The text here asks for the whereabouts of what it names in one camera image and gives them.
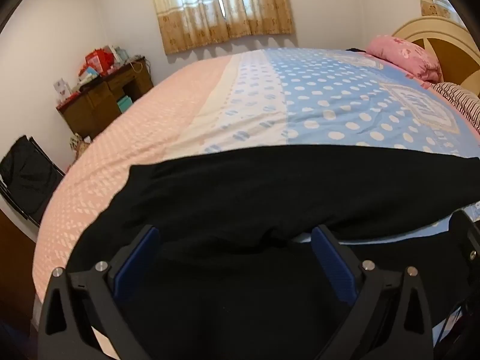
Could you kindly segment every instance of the black and white striped fabric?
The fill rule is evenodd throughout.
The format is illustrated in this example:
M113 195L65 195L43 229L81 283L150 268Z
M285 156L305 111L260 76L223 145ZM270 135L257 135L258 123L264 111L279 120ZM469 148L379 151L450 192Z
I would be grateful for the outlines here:
M452 82L441 82L431 87L459 110L480 134L480 99L473 92Z

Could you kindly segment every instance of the teal box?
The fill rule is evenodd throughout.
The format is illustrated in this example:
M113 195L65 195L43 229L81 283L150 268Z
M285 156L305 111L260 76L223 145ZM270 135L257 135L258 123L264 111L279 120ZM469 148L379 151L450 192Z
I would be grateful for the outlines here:
M127 109L129 109L133 103L134 102L131 100L129 96L124 96L117 101L118 107L120 108L122 113L124 113Z

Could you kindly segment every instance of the bed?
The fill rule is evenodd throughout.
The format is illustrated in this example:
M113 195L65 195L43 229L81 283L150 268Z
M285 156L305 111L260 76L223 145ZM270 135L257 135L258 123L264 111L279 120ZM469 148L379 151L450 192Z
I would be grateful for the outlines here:
M433 51L445 80L480 92L480 52L462 27L428 16L395 35ZM447 99L404 70L361 52L271 49L196 62L137 101L66 174L45 212L35 249L40 299L51 271L65 266L81 233L125 185L132 164L290 144L480 156L480 135ZM465 212L477 220L480 204ZM448 219L371 242L447 231ZM298 241L308 241L308 235Z

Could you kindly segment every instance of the curtain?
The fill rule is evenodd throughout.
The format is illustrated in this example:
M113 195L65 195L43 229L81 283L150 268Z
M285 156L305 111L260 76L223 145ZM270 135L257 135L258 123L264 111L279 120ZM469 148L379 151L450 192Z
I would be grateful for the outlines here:
M166 54L245 35L289 34L288 0L154 0Z
M465 27L462 19L448 0L420 0L422 16L441 16Z

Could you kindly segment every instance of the metal screw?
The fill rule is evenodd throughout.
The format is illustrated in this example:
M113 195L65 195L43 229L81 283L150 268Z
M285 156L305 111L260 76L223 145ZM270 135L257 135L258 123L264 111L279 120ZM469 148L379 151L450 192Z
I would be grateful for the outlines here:
M413 276L415 277L416 275L418 275L419 271L417 268L415 268L414 266L409 266L407 269L406 269L406 272L410 275L410 276Z
M99 272L105 271L109 267L109 263L106 261L99 261L95 264L95 270Z
M63 268L58 267L52 271L52 276L54 278L59 278L60 276L62 276L62 273L63 273Z
M370 259L366 259L361 265L366 271L373 271L375 269L375 263Z

